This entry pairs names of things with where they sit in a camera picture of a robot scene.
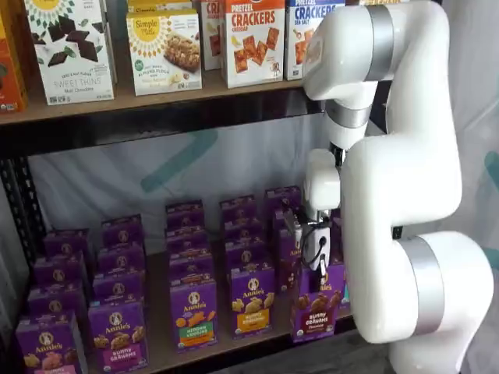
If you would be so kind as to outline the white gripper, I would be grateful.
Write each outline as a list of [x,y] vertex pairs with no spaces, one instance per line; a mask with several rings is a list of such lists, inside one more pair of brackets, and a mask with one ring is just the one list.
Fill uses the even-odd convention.
[[318,270],[320,281],[326,281],[331,254],[331,229],[305,227],[300,245],[303,265],[311,270]]

